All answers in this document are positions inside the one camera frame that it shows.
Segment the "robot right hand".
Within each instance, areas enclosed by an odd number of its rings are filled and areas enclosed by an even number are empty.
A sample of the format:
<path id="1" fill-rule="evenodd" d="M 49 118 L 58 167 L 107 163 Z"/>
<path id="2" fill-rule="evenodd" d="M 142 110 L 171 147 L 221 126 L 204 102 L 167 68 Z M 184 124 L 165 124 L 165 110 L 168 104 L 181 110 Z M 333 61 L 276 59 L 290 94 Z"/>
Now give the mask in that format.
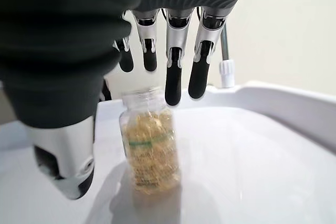
<path id="1" fill-rule="evenodd" d="M 200 98 L 210 50 L 238 0 L 1 0 L 1 82 L 16 117 L 28 130 L 40 171 L 67 198 L 88 191 L 94 174 L 94 120 L 104 76 L 120 61 L 113 43 L 129 36 L 122 18 L 132 11 L 143 49 L 154 47 L 149 30 L 167 11 L 169 58 L 165 99 L 178 103 L 181 56 L 177 40 L 193 8 L 202 8 L 188 86 Z"/>

